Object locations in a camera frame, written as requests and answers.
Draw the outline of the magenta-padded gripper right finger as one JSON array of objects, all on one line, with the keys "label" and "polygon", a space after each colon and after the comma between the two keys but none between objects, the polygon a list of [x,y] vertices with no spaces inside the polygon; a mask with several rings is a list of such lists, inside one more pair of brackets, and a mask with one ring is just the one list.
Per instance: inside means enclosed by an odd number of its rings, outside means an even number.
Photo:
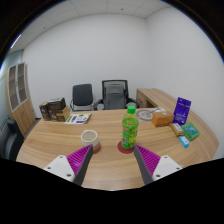
[{"label": "magenta-padded gripper right finger", "polygon": [[168,155],[159,156],[139,145],[134,146],[134,155],[145,185],[182,169],[182,166]]}]

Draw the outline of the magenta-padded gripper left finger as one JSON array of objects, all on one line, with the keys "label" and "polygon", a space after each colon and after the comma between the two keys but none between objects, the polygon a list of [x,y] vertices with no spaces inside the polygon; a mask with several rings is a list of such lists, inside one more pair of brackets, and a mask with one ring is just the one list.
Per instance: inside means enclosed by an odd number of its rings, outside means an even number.
[{"label": "magenta-padded gripper left finger", "polygon": [[92,155],[93,146],[88,145],[68,156],[59,155],[44,170],[81,186]]}]

